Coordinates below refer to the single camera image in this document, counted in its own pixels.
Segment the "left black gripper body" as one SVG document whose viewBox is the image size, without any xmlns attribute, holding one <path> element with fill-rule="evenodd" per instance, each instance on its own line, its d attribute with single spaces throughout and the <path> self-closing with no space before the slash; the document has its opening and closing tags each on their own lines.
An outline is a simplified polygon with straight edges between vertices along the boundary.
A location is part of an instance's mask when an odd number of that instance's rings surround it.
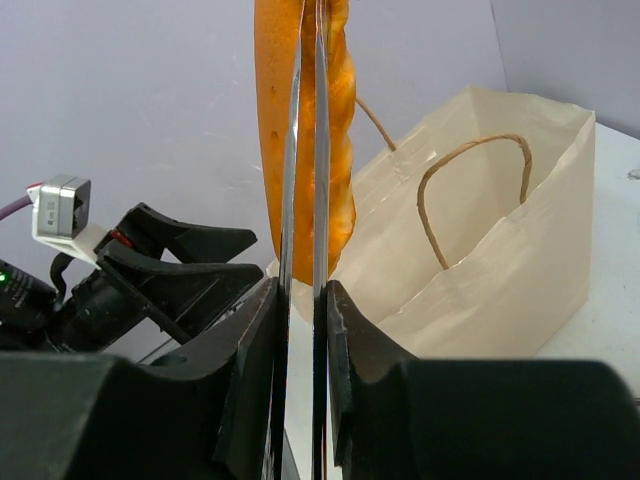
<svg viewBox="0 0 640 480">
<path fill-rule="evenodd" d="M 1 262 L 1 349 L 99 352 L 146 318 L 143 309 L 94 270 L 69 299 L 46 282 Z"/>
</svg>

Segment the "orange loaf bread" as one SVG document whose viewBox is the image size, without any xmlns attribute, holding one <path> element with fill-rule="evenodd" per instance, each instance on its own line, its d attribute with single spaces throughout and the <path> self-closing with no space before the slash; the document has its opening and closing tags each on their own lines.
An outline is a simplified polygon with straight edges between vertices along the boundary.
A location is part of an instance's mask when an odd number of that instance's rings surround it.
<svg viewBox="0 0 640 480">
<path fill-rule="evenodd" d="M 325 20 L 331 140 L 328 269 L 334 271 L 356 222 L 349 129 L 356 106 L 356 71 L 347 48 L 346 1 L 330 1 Z M 289 127 L 295 54 L 302 54 L 298 160 L 295 180 L 293 276 L 313 281 L 315 4 L 257 1 L 254 4 L 254 63 L 262 171 L 273 244 L 281 238 L 283 162 Z"/>
</svg>

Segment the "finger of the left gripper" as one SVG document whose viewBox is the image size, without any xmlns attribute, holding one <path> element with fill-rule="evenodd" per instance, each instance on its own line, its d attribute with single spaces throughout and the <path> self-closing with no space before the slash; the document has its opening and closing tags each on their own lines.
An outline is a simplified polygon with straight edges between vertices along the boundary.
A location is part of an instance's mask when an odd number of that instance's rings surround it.
<svg viewBox="0 0 640 480">
<path fill-rule="evenodd" d="M 251 246 L 216 242 L 211 248 L 189 247 L 178 263 L 171 263 L 111 242 L 99 254 L 98 265 L 126 303 L 129 324 L 149 318 L 185 344 L 262 280 L 259 266 L 233 261 Z"/>
<path fill-rule="evenodd" d="M 143 202 L 130 209 L 107 237 L 156 260 L 168 250 L 182 263 L 227 263 L 257 242 L 252 230 L 180 222 Z"/>
</svg>

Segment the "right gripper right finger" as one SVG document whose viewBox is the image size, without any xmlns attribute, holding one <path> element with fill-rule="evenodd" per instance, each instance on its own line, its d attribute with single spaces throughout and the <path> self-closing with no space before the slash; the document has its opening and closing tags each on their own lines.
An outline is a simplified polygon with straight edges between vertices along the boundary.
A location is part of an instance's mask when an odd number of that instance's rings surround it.
<svg viewBox="0 0 640 480">
<path fill-rule="evenodd" d="M 631 479 L 635 402 L 591 360 L 427 360 L 328 285 L 334 461 L 347 479 Z"/>
</svg>

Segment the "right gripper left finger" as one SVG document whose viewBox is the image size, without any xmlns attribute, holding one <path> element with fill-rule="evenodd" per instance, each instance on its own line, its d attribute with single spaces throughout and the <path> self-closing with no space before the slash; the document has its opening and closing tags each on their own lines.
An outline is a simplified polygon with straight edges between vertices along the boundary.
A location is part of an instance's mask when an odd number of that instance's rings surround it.
<svg viewBox="0 0 640 480">
<path fill-rule="evenodd" d="M 5 479 L 276 479 L 269 441 L 278 283 L 149 365 L 1 356 Z"/>
</svg>

